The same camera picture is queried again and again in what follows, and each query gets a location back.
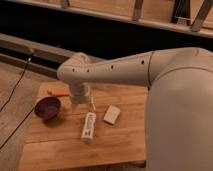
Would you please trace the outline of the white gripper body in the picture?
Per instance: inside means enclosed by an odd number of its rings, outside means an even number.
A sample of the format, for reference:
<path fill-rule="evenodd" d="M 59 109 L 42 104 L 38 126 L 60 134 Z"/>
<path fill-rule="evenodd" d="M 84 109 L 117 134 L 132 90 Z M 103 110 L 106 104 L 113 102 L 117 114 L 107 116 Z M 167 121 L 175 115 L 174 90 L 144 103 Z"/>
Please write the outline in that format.
<path fill-rule="evenodd" d="M 72 103 L 87 103 L 91 99 L 90 86 L 87 83 L 70 84 L 69 90 Z"/>

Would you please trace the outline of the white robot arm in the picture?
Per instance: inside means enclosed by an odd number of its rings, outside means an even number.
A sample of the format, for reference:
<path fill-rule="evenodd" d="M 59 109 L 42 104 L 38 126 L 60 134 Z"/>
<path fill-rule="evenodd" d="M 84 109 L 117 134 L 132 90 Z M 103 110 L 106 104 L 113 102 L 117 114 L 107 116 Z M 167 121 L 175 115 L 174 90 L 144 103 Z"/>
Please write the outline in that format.
<path fill-rule="evenodd" d="M 76 53 L 57 69 L 73 102 L 90 83 L 144 86 L 147 171 L 213 171 L 213 52 L 185 47 L 91 63 Z"/>

